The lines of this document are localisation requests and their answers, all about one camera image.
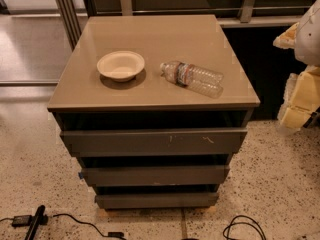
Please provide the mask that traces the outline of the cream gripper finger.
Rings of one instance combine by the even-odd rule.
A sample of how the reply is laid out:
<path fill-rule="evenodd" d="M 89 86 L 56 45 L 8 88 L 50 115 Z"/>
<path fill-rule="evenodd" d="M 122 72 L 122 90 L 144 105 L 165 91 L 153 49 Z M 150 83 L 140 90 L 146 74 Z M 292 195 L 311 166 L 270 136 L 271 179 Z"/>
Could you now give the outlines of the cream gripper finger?
<path fill-rule="evenodd" d="M 273 41 L 273 45 L 281 49 L 293 49 L 295 46 L 296 32 L 299 23 L 293 24 Z"/>
<path fill-rule="evenodd" d="M 299 130 L 320 108 L 320 67 L 307 66 L 287 79 L 277 119 L 285 129 Z"/>

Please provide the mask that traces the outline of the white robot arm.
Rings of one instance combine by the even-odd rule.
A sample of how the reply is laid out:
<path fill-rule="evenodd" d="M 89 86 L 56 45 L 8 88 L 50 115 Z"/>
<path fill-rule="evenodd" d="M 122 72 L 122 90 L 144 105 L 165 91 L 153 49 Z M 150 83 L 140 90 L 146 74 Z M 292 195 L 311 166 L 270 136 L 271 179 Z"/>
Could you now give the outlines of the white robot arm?
<path fill-rule="evenodd" d="M 277 119 L 283 134 L 307 127 L 320 108 L 320 0 L 308 9 L 299 22 L 275 38 L 273 45 L 293 49 L 295 58 L 307 65 L 300 74 L 287 79 Z"/>

